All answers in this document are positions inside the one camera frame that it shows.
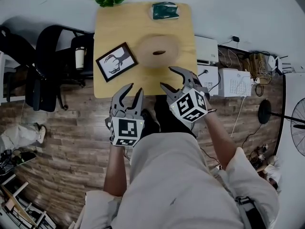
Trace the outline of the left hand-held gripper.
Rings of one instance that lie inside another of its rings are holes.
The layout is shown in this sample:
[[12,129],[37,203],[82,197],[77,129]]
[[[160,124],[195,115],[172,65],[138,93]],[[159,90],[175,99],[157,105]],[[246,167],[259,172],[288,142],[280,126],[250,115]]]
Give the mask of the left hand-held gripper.
[[144,128],[144,119],[141,116],[143,89],[138,90],[131,107],[124,107],[122,103],[132,87],[133,83],[125,85],[112,97],[110,116],[105,119],[105,124],[110,131],[113,146],[135,146]]

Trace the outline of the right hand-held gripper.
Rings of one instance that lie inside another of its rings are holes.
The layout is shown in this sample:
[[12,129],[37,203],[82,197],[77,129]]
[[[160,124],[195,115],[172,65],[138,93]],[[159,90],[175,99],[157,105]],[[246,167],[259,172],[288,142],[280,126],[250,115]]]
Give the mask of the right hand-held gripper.
[[179,67],[169,66],[170,71],[183,78],[183,88],[174,89],[167,83],[160,82],[160,87],[167,95],[167,102],[177,118],[182,121],[194,123],[211,112],[207,106],[210,99],[209,89],[203,87],[193,72]]

